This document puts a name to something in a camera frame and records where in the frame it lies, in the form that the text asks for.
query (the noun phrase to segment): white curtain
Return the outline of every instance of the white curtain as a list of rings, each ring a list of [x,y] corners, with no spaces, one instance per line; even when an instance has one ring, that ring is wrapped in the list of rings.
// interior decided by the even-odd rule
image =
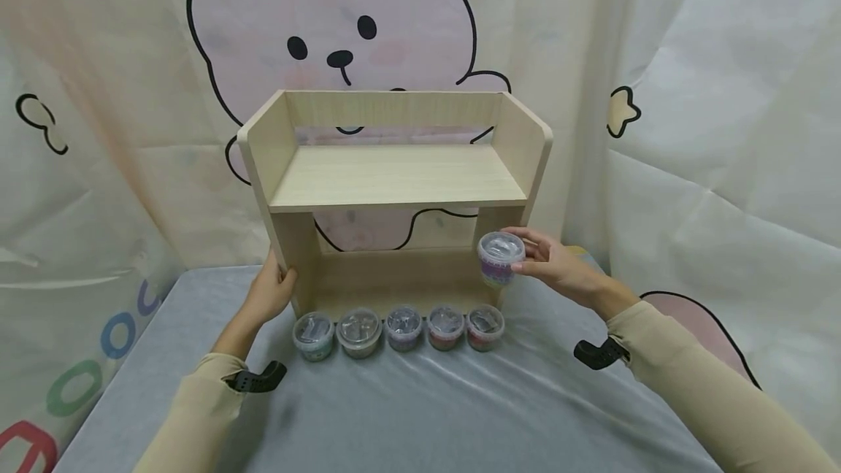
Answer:
[[[763,389],[841,450],[840,0],[0,4],[7,436],[59,453],[182,266],[264,256],[229,143],[271,92],[510,87],[555,137],[532,225],[640,294],[708,308]],[[318,223],[325,248],[422,247],[469,234],[470,209],[446,210]],[[27,449],[0,437],[0,469]]]

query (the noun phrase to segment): gray table cover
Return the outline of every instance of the gray table cover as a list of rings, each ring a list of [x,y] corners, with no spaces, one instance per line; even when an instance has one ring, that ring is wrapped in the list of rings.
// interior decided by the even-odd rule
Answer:
[[[130,472],[184,374],[210,349],[258,267],[196,269],[173,287],[55,473]],[[287,364],[276,391],[250,395],[219,472],[718,472],[668,406],[620,363],[593,372],[572,355],[604,324],[542,283],[504,292],[505,335],[478,353],[384,342],[365,361],[334,346],[308,363],[291,307],[248,358]]]

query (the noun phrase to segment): black wristband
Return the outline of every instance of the black wristband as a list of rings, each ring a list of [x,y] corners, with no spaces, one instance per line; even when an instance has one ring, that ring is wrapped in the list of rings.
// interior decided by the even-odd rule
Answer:
[[[278,361],[271,361],[260,374],[240,370],[233,377],[226,379],[225,383],[234,391],[264,393],[277,389],[277,385],[285,376],[286,366]]]
[[[631,358],[631,353],[627,352],[625,347],[619,345],[618,342],[609,336],[601,347],[581,340],[575,345],[573,355],[579,358],[579,361],[583,362],[585,366],[595,370],[608,367],[620,358]]]

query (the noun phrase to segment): jar with purple label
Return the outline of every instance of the jar with purple label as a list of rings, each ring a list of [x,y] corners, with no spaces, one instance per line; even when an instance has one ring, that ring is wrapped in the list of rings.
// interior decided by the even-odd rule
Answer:
[[[376,312],[365,307],[353,309],[339,320],[337,338],[351,358],[367,358],[377,350],[383,322]]]
[[[505,318],[502,312],[489,305],[480,305],[470,311],[466,324],[468,344],[482,353],[496,347],[505,332]]]
[[[395,351],[404,353],[415,349],[418,340],[421,339],[421,330],[421,314],[414,307],[401,305],[385,317],[388,345]]]
[[[500,289],[514,279],[511,264],[526,258],[523,240],[514,234],[495,231],[482,236],[476,247],[482,262],[482,279],[488,286]]]
[[[292,341],[306,361],[320,362],[333,350],[333,323],[322,312],[300,317],[292,329]]]
[[[432,309],[426,324],[429,326],[430,345],[438,351],[453,349],[464,334],[464,315],[448,305]]]

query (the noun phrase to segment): wooden shelf board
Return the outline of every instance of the wooden shelf board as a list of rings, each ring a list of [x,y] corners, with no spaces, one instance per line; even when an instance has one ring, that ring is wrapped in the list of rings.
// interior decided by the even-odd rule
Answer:
[[[471,247],[324,254],[314,285],[304,312],[325,312],[334,322],[355,307],[385,318],[403,303],[424,317],[442,303],[466,314],[482,303],[496,305],[499,295],[483,284]]]
[[[511,207],[526,195],[487,145],[303,146],[271,212],[354,207]]]

